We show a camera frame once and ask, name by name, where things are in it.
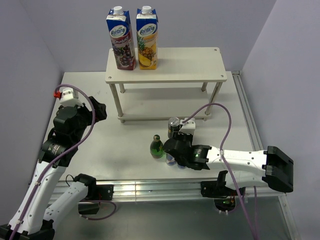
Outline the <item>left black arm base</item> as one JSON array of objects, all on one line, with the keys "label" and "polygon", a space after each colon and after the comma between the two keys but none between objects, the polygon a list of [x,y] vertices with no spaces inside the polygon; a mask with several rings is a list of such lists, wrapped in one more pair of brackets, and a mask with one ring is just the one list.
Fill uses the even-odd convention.
[{"label": "left black arm base", "polygon": [[[112,184],[97,184],[94,195],[91,200],[111,201],[114,193],[114,185]],[[83,199],[78,204],[78,212],[80,215],[96,215],[100,210],[101,202],[85,202]]]}]

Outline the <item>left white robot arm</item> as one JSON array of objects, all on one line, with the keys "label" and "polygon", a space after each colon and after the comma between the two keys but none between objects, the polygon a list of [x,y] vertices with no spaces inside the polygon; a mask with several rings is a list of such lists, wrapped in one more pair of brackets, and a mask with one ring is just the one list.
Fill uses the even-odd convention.
[{"label": "left white robot arm", "polygon": [[91,109],[79,99],[60,100],[53,119],[53,128],[43,143],[31,184],[9,223],[1,225],[4,240],[51,240],[58,221],[82,199],[96,197],[98,188],[94,177],[79,174],[63,195],[48,206],[52,193],[69,166],[78,146],[88,137],[85,130],[107,118],[106,105],[93,96],[88,97]]}]

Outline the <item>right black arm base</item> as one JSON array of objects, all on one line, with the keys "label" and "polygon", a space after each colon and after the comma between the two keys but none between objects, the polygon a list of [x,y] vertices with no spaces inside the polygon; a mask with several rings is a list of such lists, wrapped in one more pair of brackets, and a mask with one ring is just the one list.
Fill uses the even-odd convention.
[{"label": "right black arm base", "polygon": [[246,188],[241,187],[239,189],[240,195],[238,195],[235,189],[227,187],[228,171],[220,171],[217,180],[206,180],[200,182],[200,193],[204,198],[214,199],[214,206],[219,214],[224,213],[228,215],[234,212],[240,204],[237,204],[236,197],[245,198]]}]

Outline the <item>green glass bottle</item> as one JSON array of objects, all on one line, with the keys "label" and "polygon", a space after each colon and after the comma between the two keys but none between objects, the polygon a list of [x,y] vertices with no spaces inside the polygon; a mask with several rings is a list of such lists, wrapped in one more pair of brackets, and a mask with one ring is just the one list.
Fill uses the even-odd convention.
[{"label": "green glass bottle", "polygon": [[158,134],[153,136],[153,141],[150,144],[149,151],[154,159],[160,159],[163,156],[163,143]]}]

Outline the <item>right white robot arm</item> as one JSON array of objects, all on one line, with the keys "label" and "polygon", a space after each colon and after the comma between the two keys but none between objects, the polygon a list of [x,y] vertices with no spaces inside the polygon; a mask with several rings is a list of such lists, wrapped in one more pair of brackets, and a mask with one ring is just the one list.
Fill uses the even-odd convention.
[{"label": "right white robot arm", "polygon": [[215,169],[222,172],[216,183],[217,191],[229,194],[236,181],[239,188],[264,186],[281,192],[294,190],[294,161],[276,146],[266,150],[221,150],[209,145],[192,145],[183,135],[168,139],[163,150],[179,165],[196,170]]}]

